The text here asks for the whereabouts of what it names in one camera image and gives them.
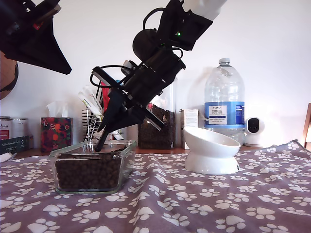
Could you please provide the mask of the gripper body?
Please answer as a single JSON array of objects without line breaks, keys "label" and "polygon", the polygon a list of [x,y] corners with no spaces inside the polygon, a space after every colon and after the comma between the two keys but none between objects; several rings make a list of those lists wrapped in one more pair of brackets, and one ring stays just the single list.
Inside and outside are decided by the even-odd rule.
[{"label": "gripper body", "polygon": [[126,82],[123,85],[116,82],[100,67],[93,68],[92,74],[104,82],[106,84],[104,87],[109,88],[110,91],[111,89],[121,89],[125,92],[127,100],[123,105],[126,110],[138,108],[159,131],[164,127],[164,123],[147,109],[149,102],[160,94],[165,84],[160,78],[156,77],[150,68],[140,65],[131,69],[130,74],[125,77]]}]

